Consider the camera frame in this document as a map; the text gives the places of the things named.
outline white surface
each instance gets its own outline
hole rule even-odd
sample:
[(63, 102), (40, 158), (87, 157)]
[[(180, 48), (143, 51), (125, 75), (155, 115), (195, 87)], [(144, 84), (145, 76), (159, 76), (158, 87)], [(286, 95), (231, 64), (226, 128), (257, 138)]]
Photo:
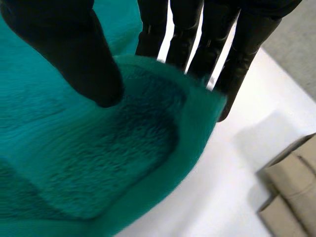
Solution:
[[(168, 29), (160, 58), (172, 36), (173, 27)], [(229, 117), (216, 126), (195, 168), (163, 202), (117, 236), (269, 236), (256, 214), (269, 194), (255, 172), (313, 132), (316, 104), (260, 50)]]

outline gloved hand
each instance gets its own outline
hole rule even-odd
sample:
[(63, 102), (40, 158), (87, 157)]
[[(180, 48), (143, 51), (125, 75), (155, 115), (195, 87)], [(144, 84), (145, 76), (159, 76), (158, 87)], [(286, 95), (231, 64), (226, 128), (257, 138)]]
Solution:
[[(234, 41), (215, 89), (228, 101), (224, 120), (260, 45), (301, 0), (170, 0), (175, 25), (166, 63), (185, 71), (203, 9), (202, 35), (188, 73), (205, 86), (213, 73), (228, 34), (239, 12)], [(167, 23), (168, 0), (138, 0), (143, 31), (136, 54), (158, 56)]]
[(45, 57), (81, 95), (102, 107), (123, 97), (94, 0), (1, 0), (7, 25)]

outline black gloved finger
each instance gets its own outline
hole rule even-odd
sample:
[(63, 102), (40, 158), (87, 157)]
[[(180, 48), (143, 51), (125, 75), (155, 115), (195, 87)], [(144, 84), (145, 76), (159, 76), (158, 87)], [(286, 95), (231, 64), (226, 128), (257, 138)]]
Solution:
[(214, 71), (239, 8), (231, 0), (205, 0), (202, 35), (188, 73), (205, 86)]
[(136, 55), (157, 58), (166, 32), (168, 0), (138, 0), (143, 30)]
[(94, 0), (2, 0), (7, 25), (62, 74), (81, 95), (102, 107), (123, 97), (121, 74)]
[(185, 71), (197, 35), (203, 0), (171, 0), (175, 25), (166, 63)]

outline teal fabric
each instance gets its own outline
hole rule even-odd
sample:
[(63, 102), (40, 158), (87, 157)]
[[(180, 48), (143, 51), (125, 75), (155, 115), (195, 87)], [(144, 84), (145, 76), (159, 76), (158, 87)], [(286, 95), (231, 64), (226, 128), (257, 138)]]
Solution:
[(126, 97), (102, 109), (0, 19), (0, 235), (112, 236), (192, 169), (225, 98), (172, 66), (133, 54), (135, 0), (94, 7)]

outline gray floor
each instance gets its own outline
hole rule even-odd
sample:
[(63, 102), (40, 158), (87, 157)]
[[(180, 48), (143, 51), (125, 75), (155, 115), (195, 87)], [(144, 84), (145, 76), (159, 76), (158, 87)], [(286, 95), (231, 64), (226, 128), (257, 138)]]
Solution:
[(263, 48), (316, 101), (316, 0), (303, 0)]

